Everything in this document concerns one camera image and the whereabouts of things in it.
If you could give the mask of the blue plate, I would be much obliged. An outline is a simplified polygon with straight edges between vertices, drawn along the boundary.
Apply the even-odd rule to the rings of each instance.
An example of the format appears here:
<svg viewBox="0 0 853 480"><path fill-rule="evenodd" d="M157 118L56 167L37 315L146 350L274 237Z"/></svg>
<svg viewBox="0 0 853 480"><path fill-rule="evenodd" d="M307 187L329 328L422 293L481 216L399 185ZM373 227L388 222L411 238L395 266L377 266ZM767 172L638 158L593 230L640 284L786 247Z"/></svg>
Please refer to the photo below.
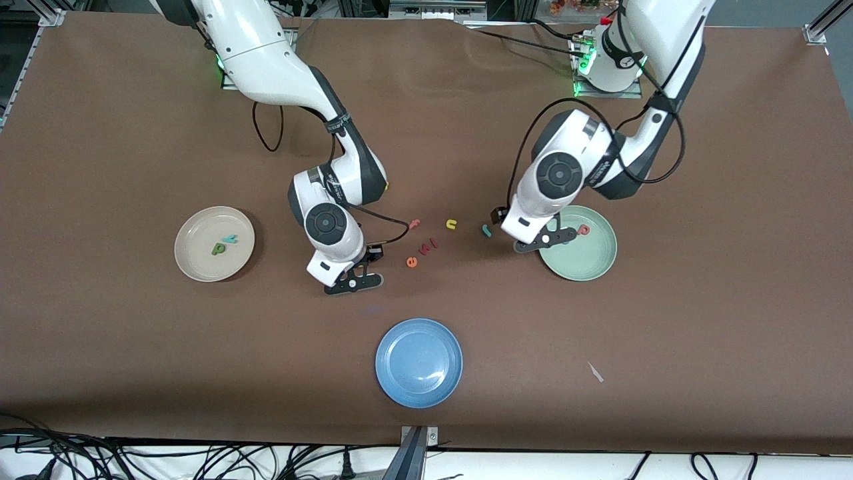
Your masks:
<svg viewBox="0 0 853 480"><path fill-rule="evenodd" d="M456 335L433 319L403 320L376 349L376 379L385 395L403 407L438 406L456 391L463 371Z"/></svg>

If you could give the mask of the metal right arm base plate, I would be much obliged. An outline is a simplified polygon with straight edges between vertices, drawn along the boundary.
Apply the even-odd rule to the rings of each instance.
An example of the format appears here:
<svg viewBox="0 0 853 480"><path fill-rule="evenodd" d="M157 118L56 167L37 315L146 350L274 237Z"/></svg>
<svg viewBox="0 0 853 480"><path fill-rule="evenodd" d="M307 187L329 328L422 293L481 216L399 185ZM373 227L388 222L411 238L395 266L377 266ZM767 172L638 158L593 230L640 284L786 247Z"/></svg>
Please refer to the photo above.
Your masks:
<svg viewBox="0 0 853 480"><path fill-rule="evenodd" d="M246 63L225 63L220 66L223 90L235 90L247 94L256 84L255 69Z"/></svg>

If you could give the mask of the light green plate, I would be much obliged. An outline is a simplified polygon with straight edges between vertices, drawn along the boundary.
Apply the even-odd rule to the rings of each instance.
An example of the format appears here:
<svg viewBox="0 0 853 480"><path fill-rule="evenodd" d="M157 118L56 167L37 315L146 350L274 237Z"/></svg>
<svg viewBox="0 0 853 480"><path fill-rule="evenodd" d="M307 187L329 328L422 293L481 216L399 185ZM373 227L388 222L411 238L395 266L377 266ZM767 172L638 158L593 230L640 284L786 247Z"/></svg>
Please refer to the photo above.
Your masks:
<svg viewBox="0 0 853 480"><path fill-rule="evenodd" d="M618 242L609 221L588 207L569 205L560 211L564 227L590 225L591 234L567 244L539 250L545 265L563 279L591 281L603 276L616 261Z"/></svg>

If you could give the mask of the beige brown plate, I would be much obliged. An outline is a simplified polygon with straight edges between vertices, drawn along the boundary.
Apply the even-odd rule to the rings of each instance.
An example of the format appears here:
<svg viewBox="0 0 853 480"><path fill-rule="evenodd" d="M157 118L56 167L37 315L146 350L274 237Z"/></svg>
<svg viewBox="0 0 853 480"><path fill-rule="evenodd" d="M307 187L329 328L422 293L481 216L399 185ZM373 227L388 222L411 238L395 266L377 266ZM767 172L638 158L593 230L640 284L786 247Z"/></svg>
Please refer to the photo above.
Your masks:
<svg viewBox="0 0 853 480"><path fill-rule="evenodd" d="M215 243L237 234L235 244L225 243L227 250L211 255ZM179 269L190 279L214 283L228 279L246 267L253 256L256 235L247 215L227 206L208 207L192 215L180 228L174 243L174 258Z"/></svg>

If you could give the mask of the brown table cloth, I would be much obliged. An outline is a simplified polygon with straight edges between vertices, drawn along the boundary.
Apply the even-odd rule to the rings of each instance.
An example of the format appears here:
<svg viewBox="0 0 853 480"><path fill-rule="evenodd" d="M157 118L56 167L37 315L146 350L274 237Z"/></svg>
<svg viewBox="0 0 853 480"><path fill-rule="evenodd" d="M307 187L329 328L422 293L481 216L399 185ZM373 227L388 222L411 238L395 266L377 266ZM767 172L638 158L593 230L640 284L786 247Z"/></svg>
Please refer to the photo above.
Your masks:
<svg viewBox="0 0 853 480"><path fill-rule="evenodd" d="M679 170L579 195L618 235L580 283L480 231L528 125L568 95L554 53L450 21L304 32L299 57L386 166L373 209L423 222L373 267L384 285L327 297L307 273L287 186L328 157L316 117L289 107L271 154L195 31L68 13L0 133L0 411L112 437L392 444L436 425L452 449L853 453L853 122L798 29L706 32ZM174 243L216 206L247 215L254 252L202 283ZM414 318L464 358L426 409L375 374Z"/></svg>

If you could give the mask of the grey metal rack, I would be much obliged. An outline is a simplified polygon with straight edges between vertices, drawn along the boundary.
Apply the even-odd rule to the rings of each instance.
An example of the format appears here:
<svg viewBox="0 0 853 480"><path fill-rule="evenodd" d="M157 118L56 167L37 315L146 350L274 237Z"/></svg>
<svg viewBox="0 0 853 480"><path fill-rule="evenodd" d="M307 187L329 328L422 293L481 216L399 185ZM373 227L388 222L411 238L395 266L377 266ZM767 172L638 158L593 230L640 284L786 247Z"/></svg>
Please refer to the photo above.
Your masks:
<svg viewBox="0 0 853 480"><path fill-rule="evenodd" d="M389 19L451 19L487 21L485 0L389 0Z"/></svg>

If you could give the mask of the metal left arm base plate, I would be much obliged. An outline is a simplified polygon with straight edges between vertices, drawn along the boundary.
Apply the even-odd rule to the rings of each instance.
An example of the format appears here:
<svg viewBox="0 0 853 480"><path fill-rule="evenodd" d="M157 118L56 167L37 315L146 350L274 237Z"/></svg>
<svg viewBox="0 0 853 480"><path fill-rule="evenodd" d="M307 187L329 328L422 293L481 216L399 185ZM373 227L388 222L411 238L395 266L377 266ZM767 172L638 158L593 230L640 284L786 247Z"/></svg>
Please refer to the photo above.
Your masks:
<svg viewBox="0 0 853 480"><path fill-rule="evenodd" d="M612 58L597 49L595 42L602 32L598 27L587 29L568 41L570 52L578 54L572 59L575 97L640 99L639 67L632 63L628 68L616 68Z"/></svg>

